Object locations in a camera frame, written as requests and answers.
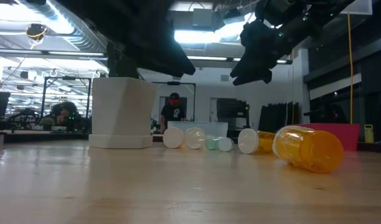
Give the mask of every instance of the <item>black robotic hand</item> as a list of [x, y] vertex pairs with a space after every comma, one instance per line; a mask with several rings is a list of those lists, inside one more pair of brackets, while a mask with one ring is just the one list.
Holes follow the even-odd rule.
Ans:
[[[355, 0], [261, 0], [256, 20], [245, 24], [240, 34], [246, 50], [230, 74], [234, 85], [272, 80], [270, 69], [308, 36], [319, 37], [322, 28]], [[269, 28], [267, 20], [279, 29]]]

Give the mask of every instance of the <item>pink container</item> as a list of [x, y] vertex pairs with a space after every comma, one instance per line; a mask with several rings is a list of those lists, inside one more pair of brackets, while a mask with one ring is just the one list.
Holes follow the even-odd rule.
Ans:
[[359, 139], [360, 124], [297, 124], [302, 127], [327, 131], [334, 134], [342, 144], [345, 151], [356, 151]]

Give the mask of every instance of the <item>man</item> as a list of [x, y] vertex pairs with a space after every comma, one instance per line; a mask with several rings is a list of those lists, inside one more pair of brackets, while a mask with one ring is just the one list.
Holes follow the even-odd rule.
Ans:
[[59, 103], [52, 107], [51, 115], [58, 126], [65, 126], [70, 118], [77, 116], [77, 107], [72, 102]]
[[164, 105], [160, 116], [160, 132], [167, 129], [168, 121], [185, 121], [185, 110], [179, 104], [179, 94], [171, 93], [169, 104]]

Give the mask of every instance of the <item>clear plastic lid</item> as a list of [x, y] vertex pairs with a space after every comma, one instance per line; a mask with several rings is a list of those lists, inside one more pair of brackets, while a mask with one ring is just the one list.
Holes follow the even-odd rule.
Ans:
[[218, 140], [218, 148], [223, 152], [228, 152], [233, 149], [233, 141], [230, 138], [220, 138]]
[[255, 153], [259, 145], [257, 132], [250, 128], [242, 130], [238, 137], [238, 145], [242, 153]]
[[179, 128], [168, 128], [163, 134], [163, 143], [171, 149], [176, 149], [184, 142], [184, 132]]

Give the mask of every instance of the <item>wooden table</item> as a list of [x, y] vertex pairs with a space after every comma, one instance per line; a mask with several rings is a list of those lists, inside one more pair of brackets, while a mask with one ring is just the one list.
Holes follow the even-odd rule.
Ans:
[[346, 154], [332, 175], [273, 155], [5, 145], [0, 223], [381, 223], [381, 154]]

